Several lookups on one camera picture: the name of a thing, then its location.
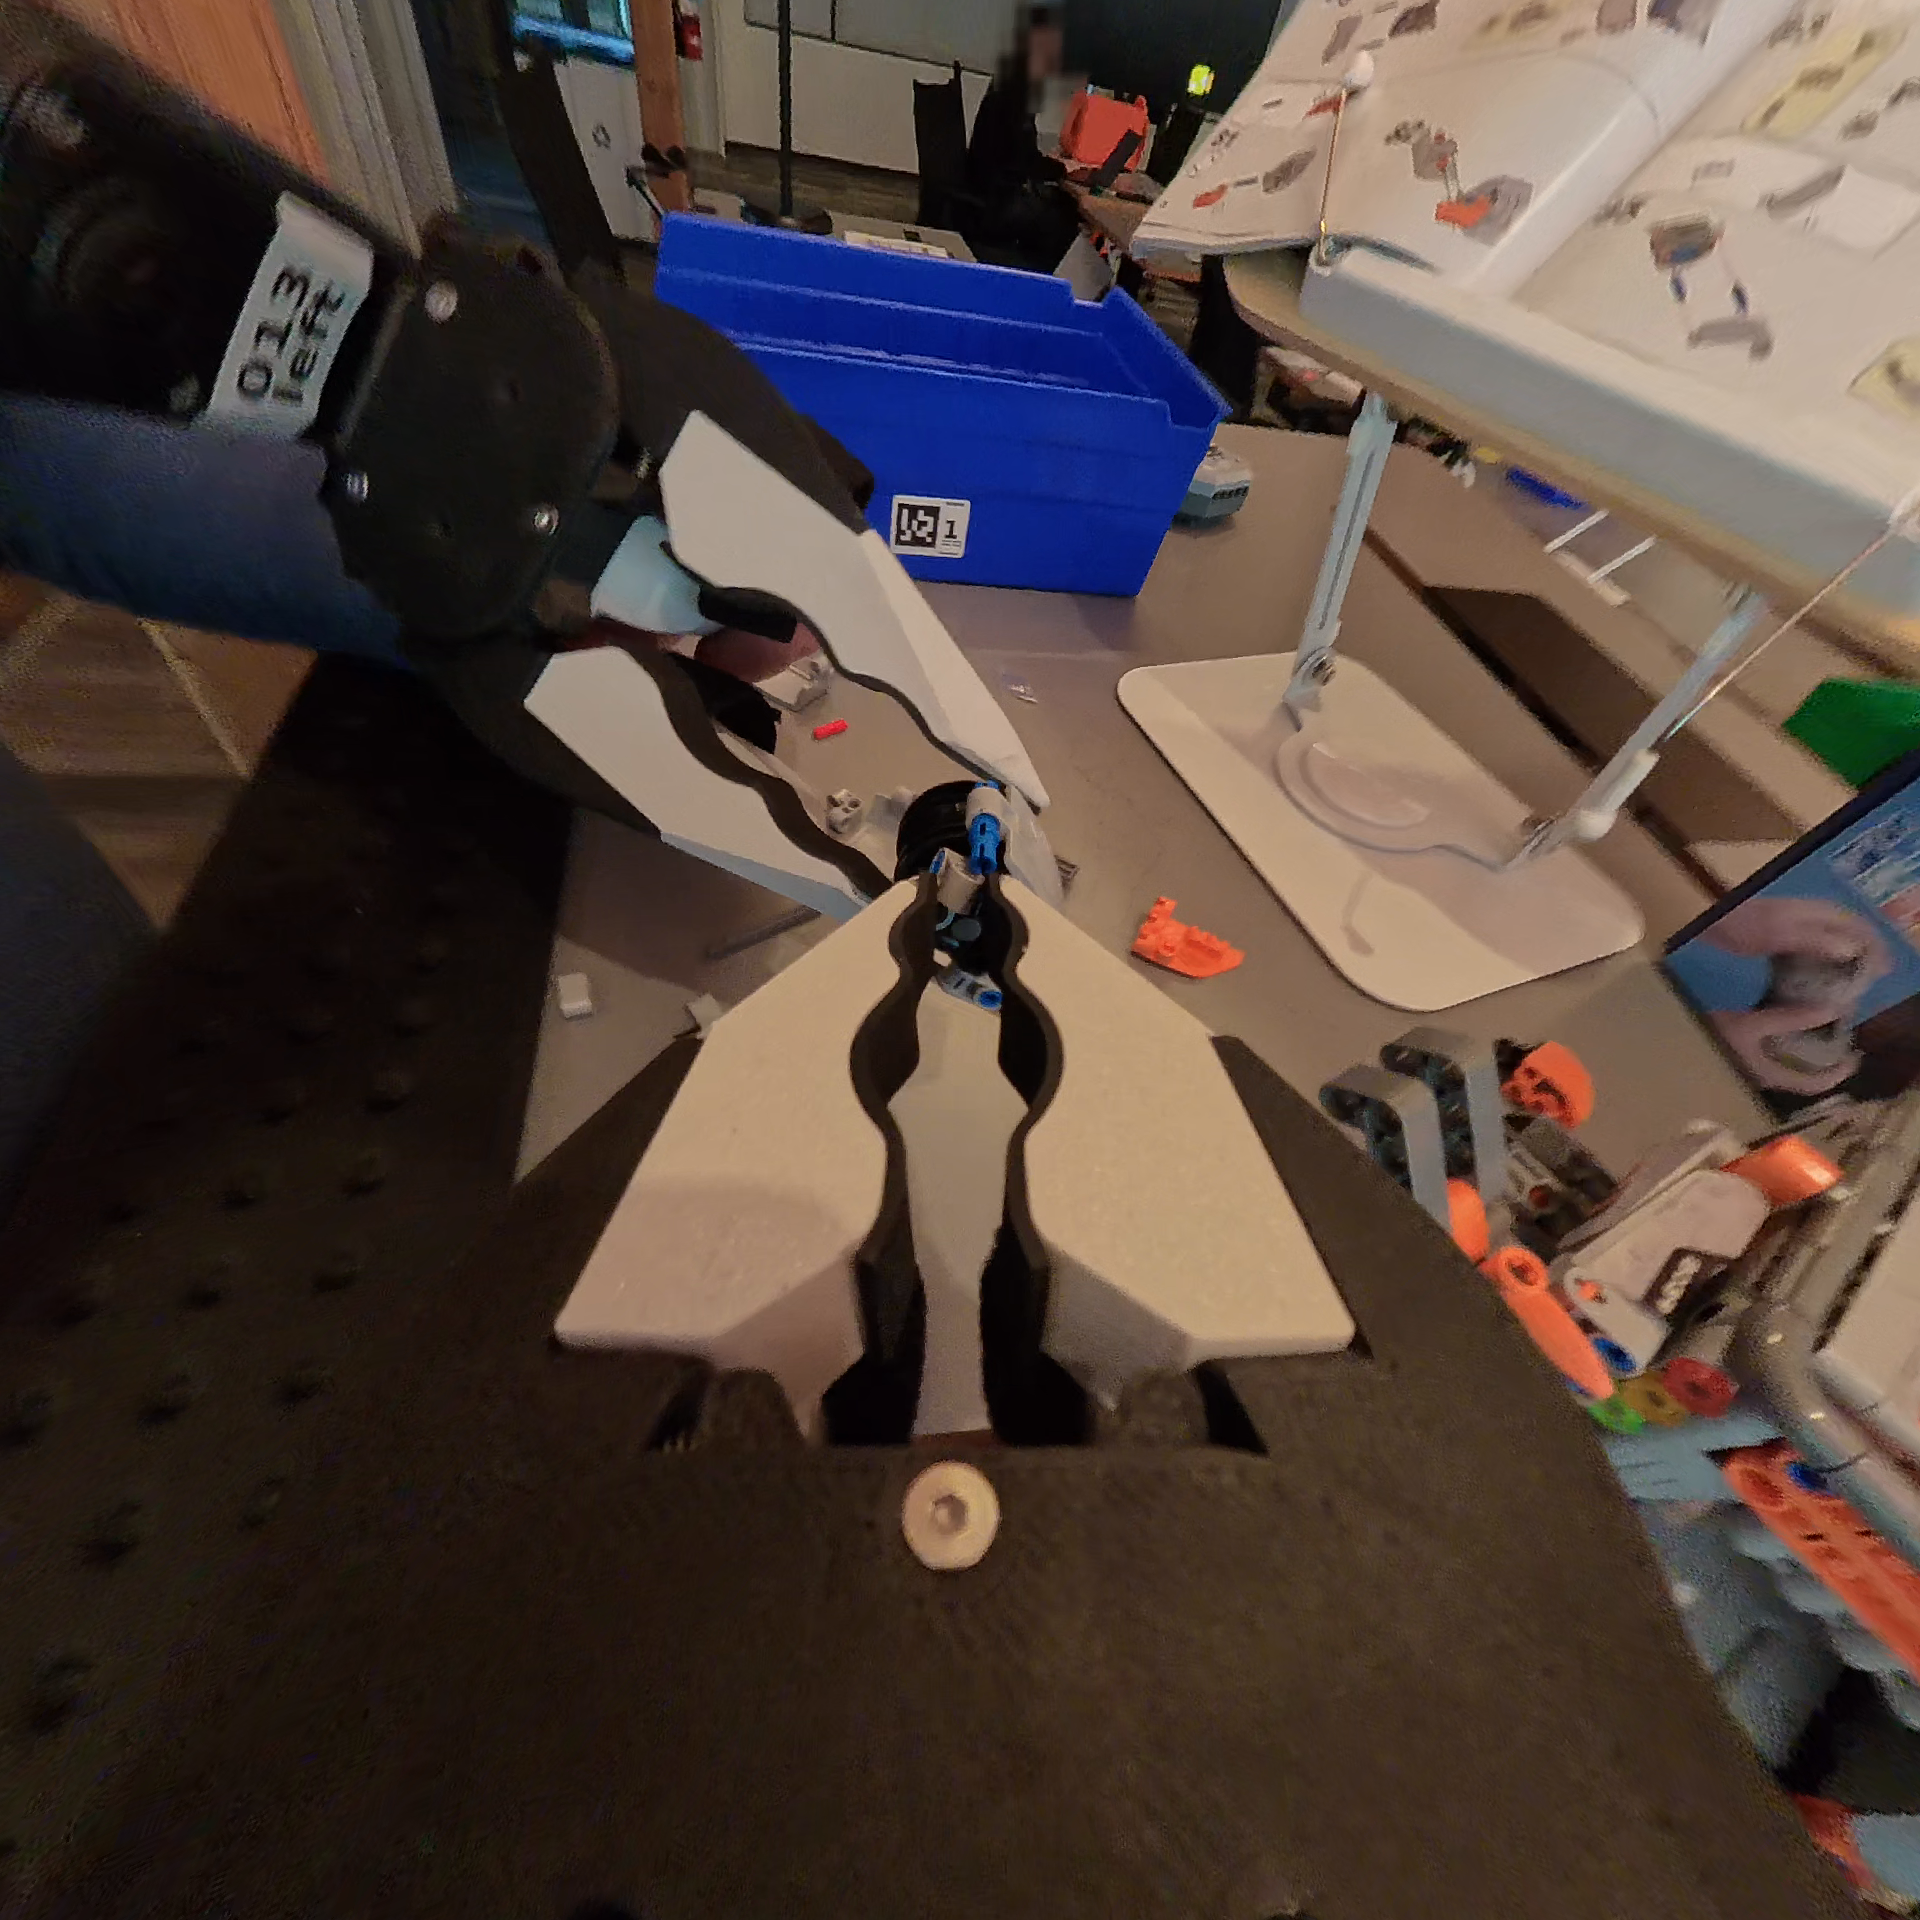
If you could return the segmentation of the open instruction booklet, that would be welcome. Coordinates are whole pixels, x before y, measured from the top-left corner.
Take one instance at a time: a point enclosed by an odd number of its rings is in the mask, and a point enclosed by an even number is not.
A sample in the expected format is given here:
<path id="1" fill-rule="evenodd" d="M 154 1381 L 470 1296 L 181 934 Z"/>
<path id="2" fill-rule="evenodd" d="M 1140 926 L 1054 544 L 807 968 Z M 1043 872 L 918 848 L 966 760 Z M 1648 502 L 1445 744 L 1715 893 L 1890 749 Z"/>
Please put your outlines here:
<path id="1" fill-rule="evenodd" d="M 1915 421 L 1915 5 L 1299 5 L 1135 232 Z"/>

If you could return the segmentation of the white book stand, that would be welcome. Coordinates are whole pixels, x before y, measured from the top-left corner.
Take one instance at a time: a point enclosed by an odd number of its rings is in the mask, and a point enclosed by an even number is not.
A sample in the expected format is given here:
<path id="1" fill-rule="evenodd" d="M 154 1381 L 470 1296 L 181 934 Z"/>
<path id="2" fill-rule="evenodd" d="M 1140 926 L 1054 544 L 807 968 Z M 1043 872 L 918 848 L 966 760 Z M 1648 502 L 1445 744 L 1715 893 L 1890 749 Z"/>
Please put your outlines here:
<path id="1" fill-rule="evenodd" d="M 1610 957 L 1640 912 L 1587 858 L 1666 740 L 1758 652 L 1770 608 L 1915 629 L 1915 421 L 1754 403 L 1530 310 L 1412 296 L 1386 264 L 1302 252 L 1293 337 L 1365 377 L 1323 563 L 1288 657 L 1140 666 L 1117 699 L 1360 993 L 1435 1012 Z M 1367 666 L 1338 664 L 1395 417 L 1589 468 L 1646 523 L 1735 548 L 1735 608 L 1589 788 L 1524 813 Z"/>

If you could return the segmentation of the green plastic bin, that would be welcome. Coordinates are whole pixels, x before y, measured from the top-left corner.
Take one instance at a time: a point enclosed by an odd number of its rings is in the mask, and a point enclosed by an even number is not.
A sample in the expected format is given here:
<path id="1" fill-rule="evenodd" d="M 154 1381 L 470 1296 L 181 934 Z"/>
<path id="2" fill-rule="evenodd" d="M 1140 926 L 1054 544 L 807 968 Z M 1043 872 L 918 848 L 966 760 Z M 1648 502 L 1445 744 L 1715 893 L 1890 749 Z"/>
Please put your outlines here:
<path id="1" fill-rule="evenodd" d="M 1824 678 L 1783 720 L 1783 732 L 1837 779 L 1866 788 L 1917 749 L 1917 685 Z"/>

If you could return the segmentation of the blue plastic bin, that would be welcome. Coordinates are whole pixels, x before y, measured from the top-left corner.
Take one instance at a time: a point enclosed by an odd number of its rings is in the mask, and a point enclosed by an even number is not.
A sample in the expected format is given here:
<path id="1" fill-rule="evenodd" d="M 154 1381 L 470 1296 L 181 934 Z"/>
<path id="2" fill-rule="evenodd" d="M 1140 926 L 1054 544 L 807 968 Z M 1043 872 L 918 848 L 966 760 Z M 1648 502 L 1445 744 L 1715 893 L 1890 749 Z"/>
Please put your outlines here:
<path id="1" fill-rule="evenodd" d="M 870 473 L 926 584 L 1139 594 L 1227 417 L 1122 290 L 675 212 L 656 296 Z"/>

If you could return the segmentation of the wooden pillar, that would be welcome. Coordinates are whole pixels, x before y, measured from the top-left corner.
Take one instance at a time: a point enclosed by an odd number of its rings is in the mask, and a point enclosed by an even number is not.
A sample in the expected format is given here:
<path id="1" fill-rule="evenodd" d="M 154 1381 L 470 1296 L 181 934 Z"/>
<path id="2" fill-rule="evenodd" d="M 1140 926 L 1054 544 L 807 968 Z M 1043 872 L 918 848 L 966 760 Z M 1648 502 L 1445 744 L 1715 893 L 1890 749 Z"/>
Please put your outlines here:
<path id="1" fill-rule="evenodd" d="M 306 174 L 330 166 L 269 3 L 59 3 Z"/>

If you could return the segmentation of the blue robot kit box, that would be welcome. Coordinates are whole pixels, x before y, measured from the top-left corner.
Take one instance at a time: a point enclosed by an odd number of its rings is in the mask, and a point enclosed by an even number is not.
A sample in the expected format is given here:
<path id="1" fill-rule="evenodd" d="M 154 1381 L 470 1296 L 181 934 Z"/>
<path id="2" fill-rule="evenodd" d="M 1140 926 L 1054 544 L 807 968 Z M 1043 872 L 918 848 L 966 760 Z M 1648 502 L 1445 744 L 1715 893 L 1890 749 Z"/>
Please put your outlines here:
<path id="1" fill-rule="evenodd" d="M 1917 754 L 1676 933 L 1662 970 L 1779 1116 L 1917 1077 Z"/>

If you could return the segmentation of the orange wedge brick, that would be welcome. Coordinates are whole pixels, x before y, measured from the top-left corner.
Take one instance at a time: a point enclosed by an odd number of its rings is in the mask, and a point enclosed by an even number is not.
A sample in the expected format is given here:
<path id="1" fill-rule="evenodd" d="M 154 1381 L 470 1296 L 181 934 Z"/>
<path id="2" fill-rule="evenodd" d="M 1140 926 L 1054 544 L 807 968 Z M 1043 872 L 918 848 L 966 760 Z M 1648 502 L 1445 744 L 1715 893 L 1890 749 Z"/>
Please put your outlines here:
<path id="1" fill-rule="evenodd" d="M 1128 953 L 1154 970 L 1194 981 L 1226 976 L 1244 964 L 1244 949 L 1178 918 L 1173 896 L 1159 896 L 1148 907 Z"/>

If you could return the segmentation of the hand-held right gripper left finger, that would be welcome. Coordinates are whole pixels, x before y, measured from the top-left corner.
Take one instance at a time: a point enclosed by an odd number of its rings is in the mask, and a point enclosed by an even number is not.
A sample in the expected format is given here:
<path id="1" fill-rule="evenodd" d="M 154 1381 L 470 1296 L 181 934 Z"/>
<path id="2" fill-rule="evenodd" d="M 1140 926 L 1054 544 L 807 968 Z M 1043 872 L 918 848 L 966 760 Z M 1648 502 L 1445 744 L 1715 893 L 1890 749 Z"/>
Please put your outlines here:
<path id="1" fill-rule="evenodd" d="M 590 1354 L 773 1378 L 807 1440 L 862 1358 L 856 1252 L 888 1173 L 856 1092 L 859 1027 L 900 986 L 903 881 L 725 1012 L 677 1088 L 552 1326 Z"/>

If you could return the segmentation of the person's left forearm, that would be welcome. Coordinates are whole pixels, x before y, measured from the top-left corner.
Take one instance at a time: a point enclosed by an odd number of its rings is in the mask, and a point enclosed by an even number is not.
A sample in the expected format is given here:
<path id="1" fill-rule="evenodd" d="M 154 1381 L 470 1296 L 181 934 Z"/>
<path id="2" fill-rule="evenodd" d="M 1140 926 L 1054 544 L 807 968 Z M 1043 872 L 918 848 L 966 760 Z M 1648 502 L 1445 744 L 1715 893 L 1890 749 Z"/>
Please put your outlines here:
<path id="1" fill-rule="evenodd" d="M 4 393 L 3 563 L 196 633 L 396 669 L 397 620 L 341 558 L 309 441 Z"/>

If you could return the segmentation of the person's left hand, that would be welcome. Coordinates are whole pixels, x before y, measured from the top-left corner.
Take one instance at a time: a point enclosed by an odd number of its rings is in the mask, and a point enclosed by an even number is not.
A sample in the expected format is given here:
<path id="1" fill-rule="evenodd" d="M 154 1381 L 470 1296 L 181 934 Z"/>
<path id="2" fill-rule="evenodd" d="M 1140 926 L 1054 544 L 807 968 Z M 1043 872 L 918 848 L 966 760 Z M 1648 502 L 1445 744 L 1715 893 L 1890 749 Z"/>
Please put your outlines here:
<path id="1" fill-rule="evenodd" d="M 738 692 L 736 685 L 755 689 L 784 672 L 802 658 L 821 652 L 819 633 L 799 622 L 779 640 L 742 629 L 717 629 L 708 633 L 656 636 L 656 648 L 683 657 L 694 666 L 688 669 L 712 717 L 740 712 L 770 712 L 758 692 Z"/>

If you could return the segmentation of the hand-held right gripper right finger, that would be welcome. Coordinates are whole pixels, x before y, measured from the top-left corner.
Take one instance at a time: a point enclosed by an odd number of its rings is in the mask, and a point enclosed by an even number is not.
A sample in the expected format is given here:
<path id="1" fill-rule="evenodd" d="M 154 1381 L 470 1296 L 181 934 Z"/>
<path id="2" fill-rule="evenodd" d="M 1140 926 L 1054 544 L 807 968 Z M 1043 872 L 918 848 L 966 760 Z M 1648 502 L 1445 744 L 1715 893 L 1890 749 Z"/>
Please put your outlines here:
<path id="1" fill-rule="evenodd" d="M 980 1274 L 995 1436 L 1078 1444 L 1150 1376 L 1349 1354 L 1352 1314 L 1215 1036 L 1023 883 L 984 906 L 1021 1105 Z"/>

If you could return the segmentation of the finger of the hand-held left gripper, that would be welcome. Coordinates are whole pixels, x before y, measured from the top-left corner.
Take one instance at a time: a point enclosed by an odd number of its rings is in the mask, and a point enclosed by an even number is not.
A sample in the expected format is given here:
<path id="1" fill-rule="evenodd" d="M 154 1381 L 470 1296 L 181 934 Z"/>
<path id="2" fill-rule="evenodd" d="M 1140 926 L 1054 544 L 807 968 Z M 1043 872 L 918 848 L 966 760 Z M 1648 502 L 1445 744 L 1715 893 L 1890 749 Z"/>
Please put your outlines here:
<path id="1" fill-rule="evenodd" d="M 1015 786 L 1035 811 L 1048 804 L 1015 725 L 872 528 L 853 530 L 696 412 L 659 477 L 685 571 L 790 608 L 840 672 L 894 696 L 950 760 Z"/>
<path id="2" fill-rule="evenodd" d="M 894 886 L 774 754 L 712 720 L 677 657 L 555 653 L 524 709 L 670 848 L 831 921 Z"/>

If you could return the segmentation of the black monitor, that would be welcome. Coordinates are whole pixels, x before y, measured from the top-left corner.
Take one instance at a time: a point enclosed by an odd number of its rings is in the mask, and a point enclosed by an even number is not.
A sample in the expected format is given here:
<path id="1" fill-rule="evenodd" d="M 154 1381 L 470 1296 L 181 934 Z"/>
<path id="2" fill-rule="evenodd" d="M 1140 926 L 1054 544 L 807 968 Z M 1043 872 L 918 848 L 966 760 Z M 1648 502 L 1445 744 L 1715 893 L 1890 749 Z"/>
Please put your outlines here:
<path id="1" fill-rule="evenodd" d="M 1205 113 L 1222 113 L 1255 75 L 1291 3 L 1066 3 L 1070 74 L 1164 113 L 1212 72 Z"/>

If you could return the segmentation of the grey orange tracked toy robot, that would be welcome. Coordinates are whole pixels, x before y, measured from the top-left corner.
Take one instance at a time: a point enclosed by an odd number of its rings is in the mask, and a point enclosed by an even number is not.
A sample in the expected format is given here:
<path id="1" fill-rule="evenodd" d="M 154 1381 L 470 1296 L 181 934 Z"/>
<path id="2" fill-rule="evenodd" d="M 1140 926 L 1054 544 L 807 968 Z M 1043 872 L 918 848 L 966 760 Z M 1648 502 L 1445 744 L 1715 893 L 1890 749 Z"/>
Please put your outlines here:
<path id="1" fill-rule="evenodd" d="M 1318 1105 L 1584 1406 L 1727 1712 L 1854 1892 L 1915 1916 L 1915 1092 L 1628 1173 L 1558 1044 L 1415 1027 Z"/>

